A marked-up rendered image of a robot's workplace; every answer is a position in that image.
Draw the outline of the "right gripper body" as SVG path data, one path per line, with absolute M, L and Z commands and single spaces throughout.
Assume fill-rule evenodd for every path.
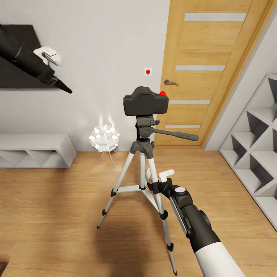
M 152 185 L 152 191 L 153 193 L 156 195 L 156 194 L 159 194 L 159 193 L 162 193 L 163 195 L 164 194 L 164 190 L 165 190 L 165 187 L 167 185 L 172 185 L 172 179 L 171 178 L 167 178 L 167 181 L 166 182 L 155 182 L 155 183 L 151 183 Z

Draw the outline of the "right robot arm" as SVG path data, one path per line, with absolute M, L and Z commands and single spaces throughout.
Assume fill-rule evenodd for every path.
M 235 263 L 216 233 L 212 230 L 207 215 L 193 204 L 186 188 L 172 184 L 174 170 L 158 174 L 160 180 L 147 182 L 153 193 L 162 193 L 172 205 L 182 230 L 194 251 L 203 277 L 246 277 Z

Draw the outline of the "camera tripod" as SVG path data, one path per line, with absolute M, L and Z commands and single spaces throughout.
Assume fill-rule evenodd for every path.
M 154 145 L 154 141 L 152 141 L 150 143 L 149 137 L 154 132 L 163 134 L 163 135 L 172 135 L 177 138 L 187 139 L 187 140 L 191 140 L 191 141 L 195 141 L 195 142 L 199 140 L 199 137 L 195 134 L 181 133 L 181 132 L 169 132 L 169 131 L 155 129 L 151 126 L 158 125 L 160 123 L 160 120 L 154 120 L 153 115 L 138 115 L 138 116 L 136 116 L 136 120 L 137 120 L 137 123 L 135 124 L 135 127 L 137 129 L 137 139 L 136 139 L 136 141 L 134 141 L 132 143 L 129 155 L 128 155 L 128 157 L 125 161 L 125 164 L 122 168 L 122 171 L 118 177 L 116 185 L 114 186 L 114 188 L 111 191 L 111 194 L 110 194 L 111 197 L 109 199 L 109 202 L 108 202 L 106 208 L 103 209 L 103 211 L 102 211 L 102 218 L 101 218 L 97 228 L 99 228 L 104 216 L 107 213 L 107 210 L 110 206 L 110 203 L 111 203 L 113 197 L 117 193 L 142 191 L 144 193 L 144 195 L 149 199 L 149 201 L 152 203 L 152 205 L 156 208 L 156 210 L 160 214 L 160 218 L 162 219 L 162 222 L 163 222 L 165 236 L 166 236 L 166 240 L 167 240 L 167 249 L 170 252 L 170 257 L 171 257 L 171 261 L 172 261 L 172 265 L 173 265 L 173 269 L 174 269 L 174 274 L 175 274 L 175 276 L 177 276 L 177 271 L 175 269 L 174 259 L 173 259 L 173 255 L 172 255 L 174 244 L 170 242 L 169 233 L 168 233 L 167 224 L 166 224 L 166 218 L 168 217 L 168 212 L 166 210 L 164 210 L 161 193 L 156 194 L 156 198 L 157 198 L 157 200 L 156 200 L 153 197 L 153 195 L 149 192 L 149 190 L 146 188 L 146 185 L 150 178 L 150 175 L 152 177 L 153 183 L 158 182 L 154 159 L 153 159 L 154 157 L 153 157 L 153 152 L 152 152 L 155 145 Z M 140 151 L 140 185 L 119 187 L 136 151 Z M 145 173 L 146 158 L 148 160 L 149 168 L 148 168 L 148 171 Z

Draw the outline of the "digital camera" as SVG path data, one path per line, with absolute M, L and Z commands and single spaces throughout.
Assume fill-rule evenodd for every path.
M 165 91 L 154 93 L 149 87 L 137 87 L 123 99 L 126 116 L 153 115 L 167 112 L 169 98 Z

